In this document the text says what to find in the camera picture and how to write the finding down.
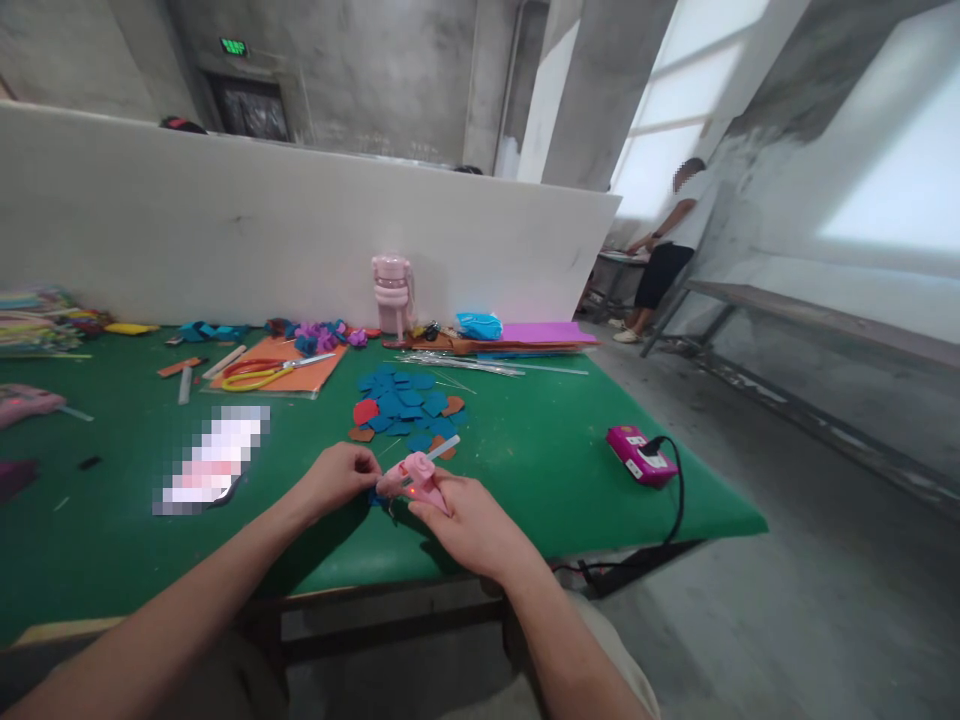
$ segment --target orange foam sheet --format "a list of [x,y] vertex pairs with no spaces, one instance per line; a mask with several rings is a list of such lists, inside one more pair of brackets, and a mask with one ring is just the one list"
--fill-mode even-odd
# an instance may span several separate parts
[[[321,360],[313,365],[297,368],[292,373],[284,375],[282,378],[274,380],[269,385],[264,385],[260,390],[252,392],[313,392],[323,387],[323,384],[330,377],[337,364],[347,354],[349,348],[346,345],[339,345],[333,352],[334,357],[327,360]],[[283,338],[264,338],[257,345],[239,358],[240,360],[303,360],[303,356],[297,352],[293,346],[293,340],[284,340]],[[211,388],[220,389],[223,385],[223,373],[217,375]]]

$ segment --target white t-shirt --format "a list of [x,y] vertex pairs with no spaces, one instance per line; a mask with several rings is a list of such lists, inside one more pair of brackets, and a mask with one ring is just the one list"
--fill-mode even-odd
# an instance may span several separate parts
[[703,237],[703,231],[707,227],[707,220],[710,219],[710,213],[716,199],[717,186],[713,182],[709,171],[702,170],[687,180],[673,196],[669,207],[660,219],[660,223],[654,225],[654,230],[660,227],[680,201],[696,200],[697,204],[675,228],[658,240],[657,244],[672,242],[675,245],[683,245],[696,250],[697,245],[700,244],[700,239]]

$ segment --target pink thermos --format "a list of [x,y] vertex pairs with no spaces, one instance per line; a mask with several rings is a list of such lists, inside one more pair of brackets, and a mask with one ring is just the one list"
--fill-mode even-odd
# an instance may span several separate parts
[[413,326],[413,274],[410,262],[394,253],[373,259],[374,295],[380,307],[380,330],[404,342],[404,333]]

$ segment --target blue plastic bag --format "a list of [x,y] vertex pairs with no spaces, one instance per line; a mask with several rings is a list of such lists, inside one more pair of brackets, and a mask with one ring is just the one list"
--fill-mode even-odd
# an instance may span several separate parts
[[503,323],[493,315],[457,313],[460,332],[473,340],[499,340],[503,335]]

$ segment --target wire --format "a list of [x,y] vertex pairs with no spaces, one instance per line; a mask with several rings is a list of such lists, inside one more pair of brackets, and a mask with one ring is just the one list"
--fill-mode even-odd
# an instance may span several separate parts
[[[647,456],[656,455],[660,452],[660,446],[663,444],[663,441],[666,440],[670,443],[670,447],[673,448],[673,454],[676,456],[677,462],[677,480],[680,483],[680,499],[677,504],[677,517],[673,521],[673,527],[670,528],[670,532],[667,533],[667,536],[663,539],[663,542],[658,545],[655,550],[662,550],[667,547],[674,541],[677,537],[677,533],[680,532],[680,526],[683,524],[683,512],[686,506],[686,483],[683,480],[683,464],[680,461],[680,450],[677,448],[677,444],[673,441],[673,438],[667,437],[666,435],[658,435],[653,440],[644,445],[640,452]],[[557,570],[572,570],[577,573],[584,573],[587,575],[589,581],[589,571],[595,569],[606,569],[606,568],[617,568],[617,567],[640,567],[646,563],[632,563],[632,562],[618,562],[618,563],[585,563],[580,562],[579,567],[572,567],[570,565],[555,565],[551,569],[556,572]]]

